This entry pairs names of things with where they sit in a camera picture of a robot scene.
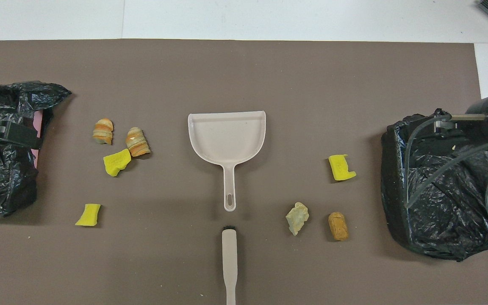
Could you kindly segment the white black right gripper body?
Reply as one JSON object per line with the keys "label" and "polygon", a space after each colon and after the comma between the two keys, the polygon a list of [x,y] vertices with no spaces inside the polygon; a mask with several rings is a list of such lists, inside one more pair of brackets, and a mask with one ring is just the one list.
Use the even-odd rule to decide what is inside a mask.
{"label": "white black right gripper body", "polygon": [[452,122],[463,130],[488,130],[488,97],[469,106],[464,114],[452,114]]}

